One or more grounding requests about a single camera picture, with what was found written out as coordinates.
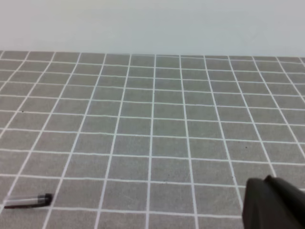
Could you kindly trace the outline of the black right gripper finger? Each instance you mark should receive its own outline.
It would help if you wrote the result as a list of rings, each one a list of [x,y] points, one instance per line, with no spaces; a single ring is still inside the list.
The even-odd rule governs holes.
[[[278,177],[250,178],[242,220],[245,229],[303,229],[305,193]]]

